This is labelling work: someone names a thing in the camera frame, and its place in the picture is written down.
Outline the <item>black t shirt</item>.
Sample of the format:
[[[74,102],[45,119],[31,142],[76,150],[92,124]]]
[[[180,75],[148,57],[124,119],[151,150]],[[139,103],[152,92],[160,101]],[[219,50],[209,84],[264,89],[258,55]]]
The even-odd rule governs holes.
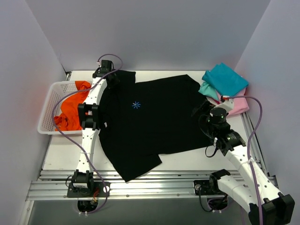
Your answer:
[[[205,148],[199,110],[206,97],[188,75],[136,82],[135,72],[118,71],[120,83],[100,100],[99,139],[106,157],[126,182],[161,164],[161,154]]]

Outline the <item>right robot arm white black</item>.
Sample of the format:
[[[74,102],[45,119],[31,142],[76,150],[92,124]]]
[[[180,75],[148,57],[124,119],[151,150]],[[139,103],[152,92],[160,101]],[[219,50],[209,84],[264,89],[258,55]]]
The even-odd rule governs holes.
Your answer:
[[[198,196],[213,194],[232,198],[244,209],[253,225],[286,225],[290,223],[295,201],[284,195],[265,175],[250,155],[250,141],[244,141],[231,129],[226,117],[233,109],[233,99],[225,97],[219,105],[208,100],[192,111],[200,130],[209,138],[215,151],[237,169],[244,182],[239,183],[226,169],[213,172],[209,181],[195,181]]]

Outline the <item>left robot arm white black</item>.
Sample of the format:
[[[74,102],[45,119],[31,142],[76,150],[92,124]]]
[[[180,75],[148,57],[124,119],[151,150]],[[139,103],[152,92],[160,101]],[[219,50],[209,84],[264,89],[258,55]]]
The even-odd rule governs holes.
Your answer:
[[[107,84],[118,83],[113,62],[102,60],[92,78],[91,89],[85,101],[78,105],[79,124],[82,128],[82,153],[71,179],[73,189],[77,189],[83,196],[90,196],[95,190],[93,181],[95,169],[92,166],[92,160],[96,138],[101,127],[99,102]]]

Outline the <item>pink folded t shirt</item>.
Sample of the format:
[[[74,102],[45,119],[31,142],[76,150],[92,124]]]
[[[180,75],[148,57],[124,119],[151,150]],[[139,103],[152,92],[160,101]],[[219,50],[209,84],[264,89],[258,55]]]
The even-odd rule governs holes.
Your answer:
[[[244,96],[245,92],[246,92],[246,88],[241,90],[236,96]],[[221,95],[217,91],[216,93],[219,99],[218,101],[219,102],[218,105],[219,105],[221,103],[220,101]],[[245,98],[234,98],[233,102],[234,102],[234,108],[229,112],[228,116],[238,115],[249,110],[249,106]]]

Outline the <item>mint green folded t shirt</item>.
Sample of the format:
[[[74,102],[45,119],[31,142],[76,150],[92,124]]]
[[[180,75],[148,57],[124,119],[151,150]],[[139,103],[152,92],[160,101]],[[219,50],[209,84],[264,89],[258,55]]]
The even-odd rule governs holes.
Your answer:
[[[216,101],[219,100],[218,94],[217,94],[217,91],[215,90],[215,88],[213,88],[209,83],[207,83],[205,81],[201,84],[198,92],[201,93],[202,95],[212,98]]]

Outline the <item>white plastic basket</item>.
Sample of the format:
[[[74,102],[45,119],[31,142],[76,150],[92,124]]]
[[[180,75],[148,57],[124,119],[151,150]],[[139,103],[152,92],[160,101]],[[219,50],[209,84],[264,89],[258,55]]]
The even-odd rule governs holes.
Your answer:
[[[51,85],[40,116],[37,130],[41,134],[58,135],[54,117],[61,114],[62,102],[78,92],[91,88],[91,81],[63,81]],[[80,134],[82,130],[63,131],[68,135]]]

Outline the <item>teal folded t shirt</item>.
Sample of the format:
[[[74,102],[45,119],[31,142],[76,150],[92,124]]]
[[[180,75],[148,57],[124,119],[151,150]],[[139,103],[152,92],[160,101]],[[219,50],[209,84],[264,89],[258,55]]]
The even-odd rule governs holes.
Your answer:
[[[224,63],[207,70],[202,80],[210,84],[221,96],[236,96],[249,85],[246,79]]]

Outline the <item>orange t shirt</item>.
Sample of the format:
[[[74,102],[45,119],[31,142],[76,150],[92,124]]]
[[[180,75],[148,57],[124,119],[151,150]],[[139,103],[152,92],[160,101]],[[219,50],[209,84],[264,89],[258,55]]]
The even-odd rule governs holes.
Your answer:
[[[81,130],[78,116],[78,105],[82,104],[89,91],[78,92],[66,98],[61,106],[61,114],[54,117],[54,122],[62,131]]]

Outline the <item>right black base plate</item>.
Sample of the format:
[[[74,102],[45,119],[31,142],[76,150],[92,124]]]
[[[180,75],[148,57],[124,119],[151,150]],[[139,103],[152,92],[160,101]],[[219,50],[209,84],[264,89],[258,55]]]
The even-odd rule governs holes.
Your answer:
[[[225,193],[214,188],[209,180],[194,180],[193,184],[196,195],[225,195]]]

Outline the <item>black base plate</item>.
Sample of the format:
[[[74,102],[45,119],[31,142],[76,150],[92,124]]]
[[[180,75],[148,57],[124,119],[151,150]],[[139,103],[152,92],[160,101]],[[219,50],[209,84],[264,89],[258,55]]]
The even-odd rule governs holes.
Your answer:
[[[67,189],[68,198],[107,197],[109,194],[109,182],[106,182],[105,186],[102,182],[94,182],[91,184],[70,182]]]
[[[196,195],[225,195],[225,193],[214,188],[209,180],[194,180],[193,184]]]

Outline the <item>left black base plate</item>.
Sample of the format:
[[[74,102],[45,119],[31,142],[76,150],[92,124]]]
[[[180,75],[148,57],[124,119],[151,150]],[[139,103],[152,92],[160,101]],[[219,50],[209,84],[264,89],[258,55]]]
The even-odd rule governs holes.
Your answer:
[[[70,182],[67,189],[68,198],[107,197],[109,194],[109,182],[106,182],[105,186],[102,182],[94,182],[91,184]]]

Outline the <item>aluminium rail frame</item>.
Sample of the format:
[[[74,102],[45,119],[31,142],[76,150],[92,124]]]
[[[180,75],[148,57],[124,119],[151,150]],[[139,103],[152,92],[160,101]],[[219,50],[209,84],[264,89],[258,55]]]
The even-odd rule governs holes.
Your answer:
[[[110,182],[110,196],[100,200],[101,209],[80,213],[78,199],[67,197],[67,177],[73,174],[81,150],[79,134],[51,138],[42,171],[31,183],[21,216],[22,225],[240,225],[246,213],[229,197],[222,213],[203,210],[211,195],[197,196],[194,180],[208,180],[215,171],[226,169],[243,183],[237,169],[213,147],[162,155],[162,164],[130,182],[125,182],[96,141],[94,166]]]

